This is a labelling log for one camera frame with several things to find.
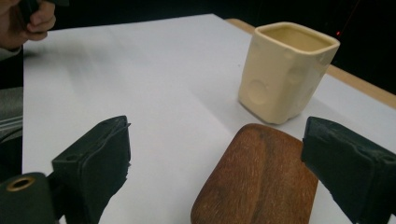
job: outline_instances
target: white tabletop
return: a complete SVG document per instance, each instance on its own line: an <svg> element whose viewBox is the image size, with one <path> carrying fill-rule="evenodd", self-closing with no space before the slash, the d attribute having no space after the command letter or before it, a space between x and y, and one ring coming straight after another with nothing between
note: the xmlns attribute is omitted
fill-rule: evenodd
<svg viewBox="0 0 396 224"><path fill-rule="evenodd" d="M248 123L237 101L250 35L214 15L49 32L24 47L23 171L50 162L98 122L132 123L128 180L101 223L190 223L194 200ZM396 110L325 75L298 117L339 122L396 151ZM321 185L311 223L349 223Z"/></svg>

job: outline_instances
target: wood grain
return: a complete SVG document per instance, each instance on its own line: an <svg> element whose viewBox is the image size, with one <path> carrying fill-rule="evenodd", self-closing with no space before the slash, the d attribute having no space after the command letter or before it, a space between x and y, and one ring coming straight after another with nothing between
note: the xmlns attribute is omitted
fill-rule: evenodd
<svg viewBox="0 0 396 224"><path fill-rule="evenodd" d="M227 22L230 24L246 31L249 34L253 34L255 27L238 19L227 19ZM339 79L340 81L346 83L347 85L351 86L352 88L361 91L368 96L376 99L377 101L388 105L392 108L396 109L396 95L392 94L388 91L385 91L377 86L367 82L359 77L353 76L348 72L330 64L329 68L326 71L326 74Z"/></svg>
<svg viewBox="0 0 396 224"><path fill-rule="evenodd" d="M318 180L302 148L276 129L244 126L201 189L191 223L308 223Z"/></svg>

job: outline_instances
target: brown wooden tray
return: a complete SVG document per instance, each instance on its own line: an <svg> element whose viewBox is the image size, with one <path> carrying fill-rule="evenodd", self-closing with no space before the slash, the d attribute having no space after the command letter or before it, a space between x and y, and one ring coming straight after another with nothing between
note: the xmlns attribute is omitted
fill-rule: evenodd
<svg viewBox="0 0 396 224"><path fill-rule="evenodd" d="M318 179L302 148L276 129L244 126L201 189L191 223L308 223Z"/></svg>

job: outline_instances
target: human hand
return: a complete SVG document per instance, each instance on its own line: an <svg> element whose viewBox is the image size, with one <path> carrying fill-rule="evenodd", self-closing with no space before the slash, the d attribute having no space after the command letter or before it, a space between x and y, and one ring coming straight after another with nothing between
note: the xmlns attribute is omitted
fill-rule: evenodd
<svg viewBox="0 0 396 224"><path fill-rule="evenodd" d="M17 49L27 40L42 40L48 35L55 22L55 5L37 0L38 11L25 25L21 22L18 3L21 0L0 0L0 48Z"/></svg>

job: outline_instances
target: beige cup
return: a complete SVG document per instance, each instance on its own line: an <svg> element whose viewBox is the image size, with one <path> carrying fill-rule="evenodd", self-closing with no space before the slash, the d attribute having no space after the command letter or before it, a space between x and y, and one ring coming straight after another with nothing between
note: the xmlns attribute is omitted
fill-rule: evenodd
<svg viewBox="0 0 396 224"><path fill-rule="evenodd" d="M292 22L257 27L239 88L240 103L268 123L297 116L339 46L335 38Z"/></svg>

